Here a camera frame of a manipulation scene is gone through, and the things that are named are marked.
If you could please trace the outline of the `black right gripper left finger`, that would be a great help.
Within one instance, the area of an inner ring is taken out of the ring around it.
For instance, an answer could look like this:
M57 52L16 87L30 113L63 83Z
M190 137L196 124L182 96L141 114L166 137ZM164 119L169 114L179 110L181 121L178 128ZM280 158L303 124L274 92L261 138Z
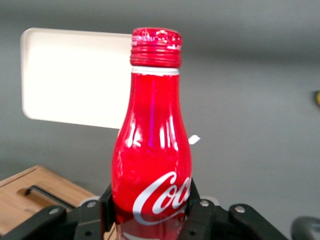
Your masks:
M98 199L86 200L78 207L36 185L27 188L25 193L31 191L37 191L58 204L43 208L1 236L2 240L103 240L115 222L110 185Z

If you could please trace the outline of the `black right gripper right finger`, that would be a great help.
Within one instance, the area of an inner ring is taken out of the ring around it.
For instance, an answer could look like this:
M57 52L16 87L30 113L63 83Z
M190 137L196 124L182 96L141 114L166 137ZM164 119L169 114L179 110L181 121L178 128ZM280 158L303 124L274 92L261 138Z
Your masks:
M237 203L223 209L201 198L191 182L187 219L180 240L286 240L287 238L253 207Z

